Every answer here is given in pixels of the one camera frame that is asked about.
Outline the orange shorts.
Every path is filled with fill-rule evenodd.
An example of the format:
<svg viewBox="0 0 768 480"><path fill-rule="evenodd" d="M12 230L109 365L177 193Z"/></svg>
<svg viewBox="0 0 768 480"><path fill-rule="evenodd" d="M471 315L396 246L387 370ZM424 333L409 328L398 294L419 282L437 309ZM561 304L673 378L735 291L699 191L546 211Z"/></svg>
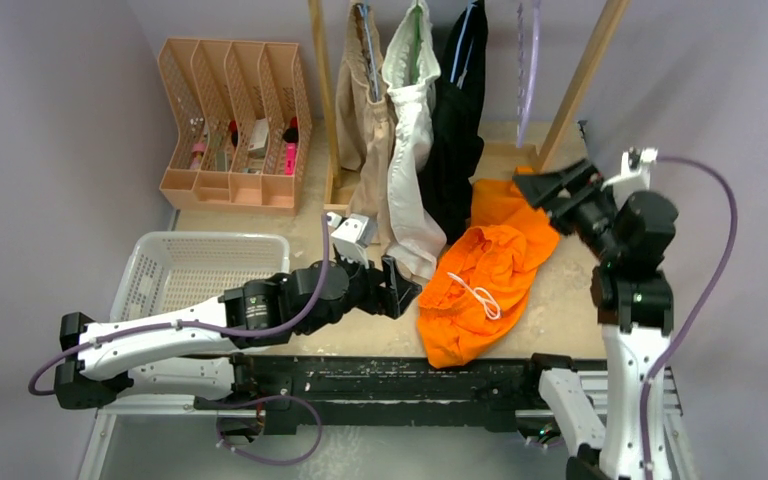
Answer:
<svg viewBox="0 0 768 480"><path fill-rule="evenodd" d="M559 242L547 215L513 181L477 180L469 227L418 297L417 328L429 364L464 366L507 335Z"/></svg>

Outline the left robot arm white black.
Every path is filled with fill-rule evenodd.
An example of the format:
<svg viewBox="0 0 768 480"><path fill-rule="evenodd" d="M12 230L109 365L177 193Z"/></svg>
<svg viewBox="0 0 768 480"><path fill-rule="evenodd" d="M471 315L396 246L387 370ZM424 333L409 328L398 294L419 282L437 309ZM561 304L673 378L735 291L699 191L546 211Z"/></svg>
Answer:
<svg viewBox="0 0 768 480"><path fill-rule="evenodd" d="M398 319L421 292L390 256L382 266L317 261L246 282L201 303L127 322L100 323L82 312L62 317L64 358L53 394L67 410L95 409L130 395L192 394L244 409L258 382L230 362L181 367L178 360L287 343L359 309Z"/></svg>

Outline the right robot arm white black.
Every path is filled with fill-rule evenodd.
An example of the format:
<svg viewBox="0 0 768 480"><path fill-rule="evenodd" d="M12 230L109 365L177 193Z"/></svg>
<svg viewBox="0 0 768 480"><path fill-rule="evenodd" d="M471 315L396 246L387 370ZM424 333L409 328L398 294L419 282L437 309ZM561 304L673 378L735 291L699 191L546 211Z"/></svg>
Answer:
<svg viewBox="0 0 768 480"><path fill-rule="evenodd" d="M569 458L568 479L669 479L664 366L672 343L674 295L660 268L678 211L632 174L605 179L587 159L513 182L530 207L597 260L591 297L606 353L607 412L599 415L572 368L524 376L521 392L548 405Z"/></svg>

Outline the lilac plastic hanger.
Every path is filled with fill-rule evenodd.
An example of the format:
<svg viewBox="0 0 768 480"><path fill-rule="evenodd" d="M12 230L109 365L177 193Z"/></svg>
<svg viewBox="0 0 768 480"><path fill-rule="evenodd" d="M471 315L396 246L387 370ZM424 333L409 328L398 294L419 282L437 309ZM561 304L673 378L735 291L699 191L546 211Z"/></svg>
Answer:
<svg viewBox="0 0 768 480"><path fill-rule="evenodd" d="M530 2L531 25L529 28L525 25L525 2L520 1L517 7L518 121L516 146L518 148L525 145L525 135L531 120L535 97L542 27L541 6L541 0Z"/></svg>

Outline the white plastic perforated basket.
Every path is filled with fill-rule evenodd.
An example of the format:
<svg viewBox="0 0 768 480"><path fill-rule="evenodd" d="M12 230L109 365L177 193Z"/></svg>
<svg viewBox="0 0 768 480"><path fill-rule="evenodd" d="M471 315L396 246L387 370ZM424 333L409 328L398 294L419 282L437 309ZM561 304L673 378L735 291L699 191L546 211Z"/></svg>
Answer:
<svg viewBox="0 0 768 480"><path fill-rule="evenodd" d="M136 243L109 314L130 321L200 303L244 283L287 273L290 245L280 235L150 232Z"/></svg>

